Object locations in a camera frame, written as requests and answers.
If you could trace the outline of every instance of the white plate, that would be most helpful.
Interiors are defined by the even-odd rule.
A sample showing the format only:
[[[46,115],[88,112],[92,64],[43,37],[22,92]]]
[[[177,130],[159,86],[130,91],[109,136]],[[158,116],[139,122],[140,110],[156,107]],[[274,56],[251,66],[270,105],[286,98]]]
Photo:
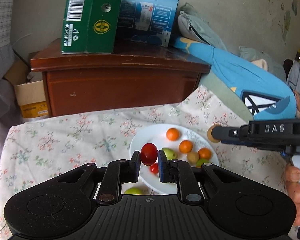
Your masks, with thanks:
[[[180,137],[177,141],[170,141],[167,139],[166,132],[169,128],[176,128],[179,130]],[[134,151],[141,151],[141,148],[146,143],[153,143],[158,150],[161,150],[162,148],[173,149],[176,153],[178,153],[177,159],[187,161],[187,155],[180,153],[178,150],[179,144],[183,140],[189,140],[194,144],[192,151],[198,151],[204,147],[210,149],[212,152],[210,162],[219,166],[218,157],[207,140],[188,128],[173,124],[155,124],[140,130],[131,141],[130,157],[132,157]],[[149,166],[143,165],[142,163],[139,177],[149,188],[159,194],[177,194],[177,184],[161,183],[159,175],[151,173]]]

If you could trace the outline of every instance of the green fruit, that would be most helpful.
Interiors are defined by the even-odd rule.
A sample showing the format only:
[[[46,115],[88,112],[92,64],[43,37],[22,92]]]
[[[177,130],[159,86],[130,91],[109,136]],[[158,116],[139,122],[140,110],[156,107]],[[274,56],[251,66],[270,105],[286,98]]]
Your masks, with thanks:
[[[201,168],[201,165],[204,163],[208,163],[209,161],[206,159],[200,159],[197,161],[197,164],[195,165],[197,168]]]
[[[174,160],[178,155],[170,148],[162,148],[168,160]]]
[[[124,194],[128,194],[128,195],[143,195],[143,192],[141,189],[137,188],[137,187],[131,187],[129,189],[127,189]]]

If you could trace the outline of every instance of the crosshair marking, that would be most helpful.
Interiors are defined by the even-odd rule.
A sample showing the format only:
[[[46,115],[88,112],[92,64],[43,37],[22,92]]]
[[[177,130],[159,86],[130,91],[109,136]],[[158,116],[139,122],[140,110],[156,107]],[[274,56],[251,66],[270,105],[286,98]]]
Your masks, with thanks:
[[[146,201],[147,201],[148,203],[152,203],[152,202],[154,201],[154,199],[153,199],[153,198],[147,198]]]

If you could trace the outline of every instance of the hand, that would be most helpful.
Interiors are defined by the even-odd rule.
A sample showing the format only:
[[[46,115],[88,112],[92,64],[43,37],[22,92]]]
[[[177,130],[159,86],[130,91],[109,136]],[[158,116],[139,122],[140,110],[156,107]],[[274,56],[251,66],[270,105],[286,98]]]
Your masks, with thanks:
[[[286,189],[288,196],[293,200],[297,208],[297,216],[294,226],[300,226],[300,170],[297,167],[287,164],[285,169]]]
[[[294,90],[293,93],[294,93],[294,97],[296,98],[297,106],[300,106],[300,95],[299,95],[299,92]]]

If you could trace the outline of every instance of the wall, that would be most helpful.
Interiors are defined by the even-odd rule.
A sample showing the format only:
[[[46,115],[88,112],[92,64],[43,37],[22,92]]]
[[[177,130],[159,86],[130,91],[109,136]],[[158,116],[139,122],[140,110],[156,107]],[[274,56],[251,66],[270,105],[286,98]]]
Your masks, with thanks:
[[[65,1],[15,0],[11,43],[17,41],[14,48],[23,57],[61,36]],[[297,16],[292,0],[179,0],[179,6],[192,4],[230,52],[238,54],[240,45],[253,47],[283,63],[286,58],[294,58],[300,47],[300,0],[297,1]],[[286,17],[289,14],[290,24]]]

